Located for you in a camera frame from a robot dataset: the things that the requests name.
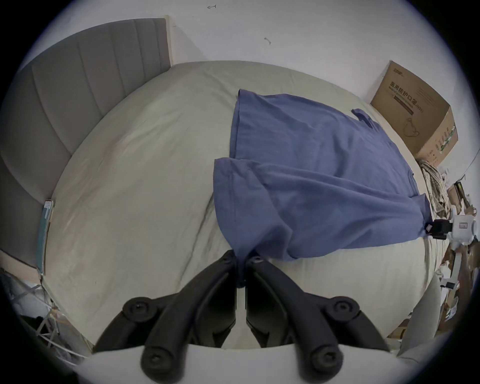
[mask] bed frame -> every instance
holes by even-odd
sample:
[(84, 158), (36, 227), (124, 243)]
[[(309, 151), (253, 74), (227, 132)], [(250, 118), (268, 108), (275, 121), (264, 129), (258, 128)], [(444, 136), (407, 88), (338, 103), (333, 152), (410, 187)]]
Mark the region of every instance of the bed frame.
[(34, 58), (0, 109), (0, 250), (36, 265), (45, 200), (70, 157), (126, 96), (171, 66), (168, 19), (95, 26)]

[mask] clutter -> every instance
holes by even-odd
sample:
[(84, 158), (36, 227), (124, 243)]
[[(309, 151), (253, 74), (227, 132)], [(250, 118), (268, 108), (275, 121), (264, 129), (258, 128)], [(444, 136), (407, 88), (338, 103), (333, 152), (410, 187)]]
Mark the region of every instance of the clutter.
[(427, 185), (433, 213), (438, 217), (450, 218), (451, 204), (442, 176), (428, 161), (418, 160)]
[(371, 104), (416, 160), (436, 167), (458, 141), (450, 105), (426, 82), (393, 61)]
[(451, 205), (454, 205), (457, 212), (462, 212), (462, 203), (460, 195), (456, 189), (455, 185), (452, 185), (447, 189), (448, 199), (450, 200)]

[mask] cardboard box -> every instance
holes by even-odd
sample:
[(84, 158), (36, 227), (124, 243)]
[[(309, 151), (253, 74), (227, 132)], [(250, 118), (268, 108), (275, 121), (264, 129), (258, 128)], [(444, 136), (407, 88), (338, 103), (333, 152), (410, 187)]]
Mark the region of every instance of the cardboard box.
[(436, 167), (458, 141), (450, 105), (421, 78), (393, 61), (372, 105), (417, 160)]
[(460, 196), (458, 195), (458, 191), (456, 190), (455, 185), (452, 185), (450, 188), (447, 189), (448, 199), (450, 203), (456, 207), (456, 213), (459, 215), (462, 212), (462, 203), (460, 201)]

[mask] bed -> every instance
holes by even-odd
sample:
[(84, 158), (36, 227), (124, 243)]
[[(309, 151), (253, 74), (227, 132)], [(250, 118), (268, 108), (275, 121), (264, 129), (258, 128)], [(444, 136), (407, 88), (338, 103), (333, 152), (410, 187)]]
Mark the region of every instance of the bed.
[[(417, 182), (421, 170), (369, 104), (323, 80), (241, 61), (178, 64), (117, 104), (72, 155), (53, 193), (44, 284), (92, 343), (136, 296), (178, 292), (229, 249), (212, 199), (214, 159), (228, 156), (238, 90), (288, 93), (347, 115), (365, 110), (398, 146)], [(316, 259), (272, 261), (303, 290), (350, 296), (387, 336), (420, 300), (446, 250), (422, 238), (339, 250)], [(257, 348), (242, 320), (225, 348)]]

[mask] white cable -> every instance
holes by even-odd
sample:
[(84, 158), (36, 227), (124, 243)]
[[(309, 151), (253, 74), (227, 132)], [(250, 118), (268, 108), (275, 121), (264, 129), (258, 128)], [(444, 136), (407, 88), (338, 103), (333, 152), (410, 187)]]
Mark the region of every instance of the white cable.
[[(13, 280), (15, 280), (18, 284), (20, 284), (25, 290), (29, 290), (31, 289), (31, 287), (29, 287), (27, 284), (25, 284), (22, 280), (20, 280), (17, 276), (15, 275), (12, 275), (10, 272), (7, 272), (5, 271), (4, 269), (1, 270), (5, 275), (9, 276), (10, 278), (12, 278)], [(46, 301), (43, 301), (40, 297), (38, 297), (37, 295), (35, 294), (32, 294), (32, 297), (34, 299), (37, 299), (39, 302), (41, 302), (42, 304), (45, 304), (47, 307), (49, 308), (52, 308), (52, 306), (50, 304), (48, 304)]]
[(47, 319), (48, 317), (50, 316), (50, 314), (52, 313), (53, 309), (50, 309), (50, 311), (48, 311), (47, 315), (43, 318), (42, 322), (40, 323), (40, 325), (38, 326), (38, 328), (36, 329), (36, 334), (37, 336), (40, 336), (40, 331), (42, 330), (43, 326), (45, 325), (45, 323), (47, 322)]
[(58, 356), (58, 355), (56, 355), (55, 357), (56, 357), (58, 360), (61, 360), (61, 361), (63, 361), (64, 363), (67, 363), (67, 364), (73, 365), (74, 367), (76, 367), (76, 366), (77, 366), (77, 364), (75, 364), (75, 363), (72, 363), (71, 361), (65, 360), (64, 358), (62, 358), (62, 357), (60, 357), (60, 356)]
[(17, 301), (21, 300), (22, 298), (24, 298), (24, 297), (25, 297), (26, 295), (28, 295), (29, 293), (31, 293), (32, 295), (35, 295), (33, 292), (34, 292), (36, 289), (40, 288), (40, 287), (41, 287), (41, 285), (40, 285), (40, 284), (37, 284), (36, 286), (31, 287), (31, 288), (23, 291), (20, 295), (15, 296), (15, 297), (12, 299), (11, 304), (14, 305)]
[(57, 344), (57, 343), (54, 343), (53, 341), (50, 341), (50, 340), (48, 339), (48, 337), (45, 337), (45, 336), (42, 336), (42, 335), (38, 335), (38, 336), (41, 337), (42, 339), (44, 339), (44, 340), (52, 343), (52, 345), (56, 346), (57, 348), (63, 349), (65, 352), (68, 352), (68, 353), (70, 353), (70, 354), (72, 354), (72, 355), (75, 355), (75, 356), (78, 356), (78, 357), (83, 357), (84, 359), (87, 358), (87, 356), (81, 355), (80, 353), (77, 353), (77, 352), (73, 352), (73, 351), (71, 351), (71, 350), (69, 350), (69, 349), (67, 349), (67, 348), (65, 348), (65, 347), (62, 347), (60, 344)]

